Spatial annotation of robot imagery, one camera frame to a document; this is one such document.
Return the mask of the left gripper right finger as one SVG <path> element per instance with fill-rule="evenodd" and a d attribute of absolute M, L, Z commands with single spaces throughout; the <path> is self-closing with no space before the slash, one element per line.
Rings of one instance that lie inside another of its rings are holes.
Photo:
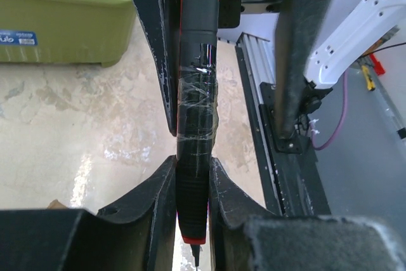
<path fill-rule="evenodd" d="M 252 270 L 251 243 L 244 226 L 253 216 L 277 216 L 245 193 L 219 159 L 209 171 L 209 238 L 212 270 Z"/>

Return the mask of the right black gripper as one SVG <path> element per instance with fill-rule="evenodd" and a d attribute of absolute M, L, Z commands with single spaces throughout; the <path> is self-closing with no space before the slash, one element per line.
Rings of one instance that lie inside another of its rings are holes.
<path fill-rule="evenodd" d="M 233 29 L 242 14 L 276 13 L 275 125 L 289 139 L 305 88 L 306 61 L 315 45 L 331 0 L 219 0 L 218 27 Z M 169 132 L 177 121 L 177 0 L 133 0 L 152 52 Z"/>

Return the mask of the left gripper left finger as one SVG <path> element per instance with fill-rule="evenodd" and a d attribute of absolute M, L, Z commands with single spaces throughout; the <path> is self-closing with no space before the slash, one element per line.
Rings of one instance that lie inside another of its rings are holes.
<path fill-rule="evenodd" d="M 171 270 L 176 227 L 176 157 L 170 155 L 144 182 L 106 205 L 97 217 L 113 227 L 102 270 Z"/>

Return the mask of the red black utility knife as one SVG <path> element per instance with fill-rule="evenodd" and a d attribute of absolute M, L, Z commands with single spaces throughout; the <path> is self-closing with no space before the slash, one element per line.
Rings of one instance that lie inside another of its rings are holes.
<path fill-rule="evenodd" d="M 181 0 L 176 204 L 184 243 L 199 266 L 206 242 L 209 170 L 216 134 L 219 0 Z"/>

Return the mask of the brown cardboard express box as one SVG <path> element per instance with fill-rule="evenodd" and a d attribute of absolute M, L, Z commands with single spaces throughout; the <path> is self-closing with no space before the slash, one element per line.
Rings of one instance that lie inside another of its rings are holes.
<path fill-rule="evenodd" d="M 48 209 L 67 209 L 67 207 L 64 204 L 62 204 L 60 201 L 58 201 L 57 199 L 51 201 L 47 208 Z"/>

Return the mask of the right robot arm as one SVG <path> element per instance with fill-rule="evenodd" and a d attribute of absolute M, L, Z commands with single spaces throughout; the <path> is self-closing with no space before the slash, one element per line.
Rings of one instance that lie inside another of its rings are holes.
<path fill-rule="evenodd" d="M 202 43 L 214 45 L 219 29 L 239 26 L 250 1 L 278 13 L 274 114 L 277 135 L 284 139 L 311 102 L 305 85 L 331 88 L 351 63 L 405 16 L 405 0 L 358 0 L 332 33 L 322 37 L 332 0 L 133 0 L 155 60 L 171 134 L 178 127 L 180 39 L 199 33 Z"/>

